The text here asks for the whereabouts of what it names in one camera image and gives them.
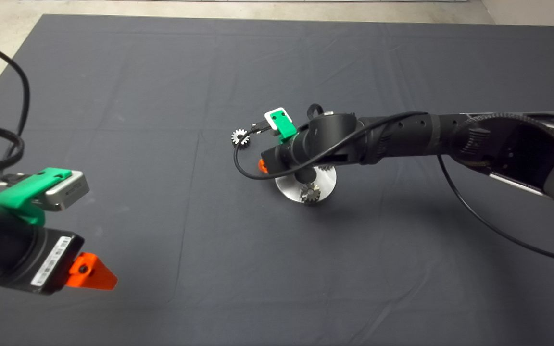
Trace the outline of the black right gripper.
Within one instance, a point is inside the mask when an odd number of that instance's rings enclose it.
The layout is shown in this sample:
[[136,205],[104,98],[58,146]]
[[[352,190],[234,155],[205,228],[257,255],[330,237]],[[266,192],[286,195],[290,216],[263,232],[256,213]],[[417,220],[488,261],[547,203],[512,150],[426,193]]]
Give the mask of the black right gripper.
[[[262,151],[261,158],[257,162],[259,172],[277,174],[304,164],[310,156],[306,152],[305,140],[293,136],[284,144]],[[310,184],[316,180],[317,173],[313,166],[308,166],[297,170],[294,178],[301,184]]]

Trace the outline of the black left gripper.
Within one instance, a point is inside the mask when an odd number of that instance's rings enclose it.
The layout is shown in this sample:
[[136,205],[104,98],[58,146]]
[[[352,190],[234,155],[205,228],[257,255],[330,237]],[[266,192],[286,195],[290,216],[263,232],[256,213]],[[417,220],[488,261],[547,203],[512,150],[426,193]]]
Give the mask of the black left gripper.
[[97,255],[79,253],[84,243],[85,239],[74,232],[38,227],[25,270],[25,291],[54,294],[65,285],[114,290],[116,275]]

